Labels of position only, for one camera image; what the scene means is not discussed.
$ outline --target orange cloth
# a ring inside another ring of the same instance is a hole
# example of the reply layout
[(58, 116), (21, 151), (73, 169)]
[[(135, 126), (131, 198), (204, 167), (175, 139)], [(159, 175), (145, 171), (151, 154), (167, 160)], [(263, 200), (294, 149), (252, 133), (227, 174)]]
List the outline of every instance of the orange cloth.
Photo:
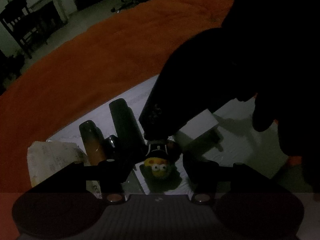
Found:
[[(92, 26), (36, 62), (0, 96), (0, 192), (30, 189), (26, 156), (32, 142), (158, 74), (179, 45), (219, 27), (232, 3), (151, 0)], [(0, 193), (0, 239), (18, 235), (10, 212), (16, 198)]]

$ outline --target white wall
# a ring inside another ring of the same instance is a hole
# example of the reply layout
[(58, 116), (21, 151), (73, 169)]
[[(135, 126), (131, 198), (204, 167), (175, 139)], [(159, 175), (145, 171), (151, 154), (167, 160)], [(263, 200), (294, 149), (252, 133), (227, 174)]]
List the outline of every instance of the white wall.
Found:
[[(37, 0), (28, 0), (28, 3), (33, 4)], [(66, 14), (69, 15), (77, 11), (76, 4), (74, 0), (61, 0), (62, 5), (65, 8)], [(7, 0), (0, 0), (0, 12), (3, 11), (4, 6), (7, 4)], [(0, 23), (0, 49), (6, 56), (15, 55), (16, 51), (20, 49), (20, 46)]]

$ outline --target googly eye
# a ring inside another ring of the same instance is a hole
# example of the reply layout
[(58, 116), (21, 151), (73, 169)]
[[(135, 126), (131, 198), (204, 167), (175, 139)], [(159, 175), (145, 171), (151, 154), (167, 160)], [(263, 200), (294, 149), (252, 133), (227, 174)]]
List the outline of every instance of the googly eye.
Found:
[(167, 167), (166, 164), (161, 164), (161, 165), (160, 165), (160, 170), (161, 170), (161, 171), (166, 171), (167, 168), (168, 168), (168, 167)]
[(159, 169), (160, 169), (159, 164), (153, 164), (153, 165), (152, 165), (152, 170), (153, 170), (153, 171), (159, 171)]

